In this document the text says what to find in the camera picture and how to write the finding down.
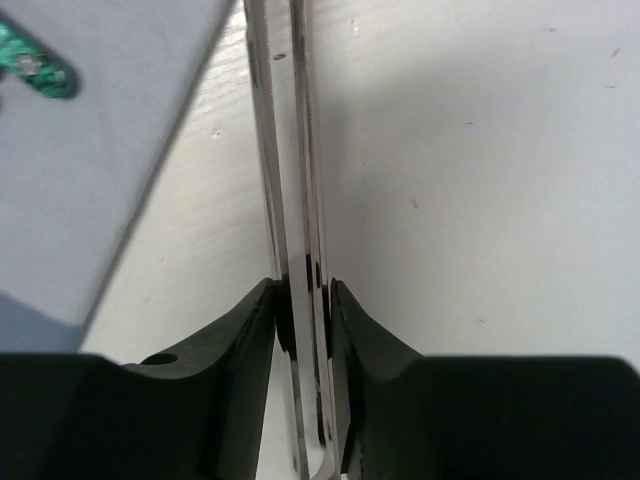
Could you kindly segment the stainless steel tongs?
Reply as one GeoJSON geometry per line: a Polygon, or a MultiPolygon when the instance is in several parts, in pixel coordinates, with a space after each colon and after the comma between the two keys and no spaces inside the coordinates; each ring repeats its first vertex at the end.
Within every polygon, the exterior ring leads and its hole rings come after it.
{"type": "Polygon", "coordinates": [[[311,6],[243,4],[293,470],[338,479],[311,6]]]}

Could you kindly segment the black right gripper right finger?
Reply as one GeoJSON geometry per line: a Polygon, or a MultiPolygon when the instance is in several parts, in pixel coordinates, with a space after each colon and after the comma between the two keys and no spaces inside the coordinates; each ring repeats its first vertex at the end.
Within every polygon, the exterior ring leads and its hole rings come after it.
{"type": "Polygon", "coordinates": [[[424,356],[331,284],[351,479],[635,479],[639,376],[598,356],[424,356]]]}

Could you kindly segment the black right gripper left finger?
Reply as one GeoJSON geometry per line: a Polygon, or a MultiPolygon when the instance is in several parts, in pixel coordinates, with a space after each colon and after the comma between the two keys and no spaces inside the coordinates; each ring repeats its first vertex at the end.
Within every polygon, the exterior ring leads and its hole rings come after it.
{"type": "Polygon", "coordinates": [[[273,281],[138,364],[1,358],[5,479],[252,479],[275,337],[273,281]]]}

